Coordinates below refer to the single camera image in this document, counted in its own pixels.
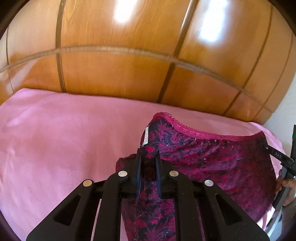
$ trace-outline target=clothing tag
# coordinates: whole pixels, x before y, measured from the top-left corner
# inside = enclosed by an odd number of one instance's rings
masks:
[[[148,129],[149,129],[149,126],[147,126],[147,127],[145,128],[145,136],[144,136],[144,141],[143,141],[142,146],[148,144]]]

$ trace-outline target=sleeve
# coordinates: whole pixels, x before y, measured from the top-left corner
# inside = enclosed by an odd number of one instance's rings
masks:
[[[282,208],[283,222],[281,232],[285,231],[296,213],[296,200],[286,207]]]

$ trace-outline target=wooden panel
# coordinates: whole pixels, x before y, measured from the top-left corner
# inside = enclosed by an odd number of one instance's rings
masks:
[[[0,105],[13,95],[7,70],[0,73]]]
[[[55,48],[60,0],[30,0],[9,25],[8,62]]]
[[[156,102],[169,63],[103,52],[62,54],[66,91]]]
[[[210,76],[176,67],[162,103],[222,115],[237,93]]]
[[[276,8],[262,56],[245,90],[264,103],[285,67],[291,47],[292,30]]]
[[[172,54],[190,0],[67,0],[62,46],[115,45]]]
[[[245,94],[240,93],[225,116],[242,121],[251,121],[256,116],[260,108],[261,105],[253,101]]]
[[[271,117],[271,115],[272,113],[269,110],[261,108],[259,113],[254,117],[252,121],[264,125],[265,122],[269,119],[269,117]]]
[[[281,103],[283,97],[289,89],[289,86],[293,80],[296,71],[296,38],[293,36],[293,44],[289,60],[287,62],[286,68],[283,72],[283,75],[276,85],[273,93],[268,98],[266,102],[266,107],[271,111],[275,111],[278,105]]]
[[[56,56],[30,60],[8,70],[10,82],[16,92],[33,88],[61,92]]]
[[[4,32],[2,38],[0,39],[0,69],[7,65],[6,58],[6,35],[7,30]]]
[[[266,0],[200,0],[179,57],[243,86],[270,22]]]

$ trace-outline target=bed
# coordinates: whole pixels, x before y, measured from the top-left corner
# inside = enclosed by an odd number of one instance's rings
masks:
[[[0,210],[21,240],[84,179],[105,180],[118,158],[134,153],[152,116],[220,135],[264,131],[256,123],[134,100],[22,89],[0,107]],[[275,175],[280,162],[272,158]],[[274,209],[258,222],[266,228]]]

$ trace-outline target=underwear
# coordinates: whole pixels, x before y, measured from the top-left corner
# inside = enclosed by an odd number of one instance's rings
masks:
[[[139,199],[122,200],[122,216],[128,240],[173,241],[173,199],[160,199],[156,189],[155,155],[191,180],[210,179],[224,190],[255,222],[270,208],[276,176],[270,155],[261,142],[261,131],[252,136],[223,136],[187,127],[167,113],[157,113],[149,123],[148,143],[141,148],[142,186]],[[132,154],[120,158],[116,171]]]

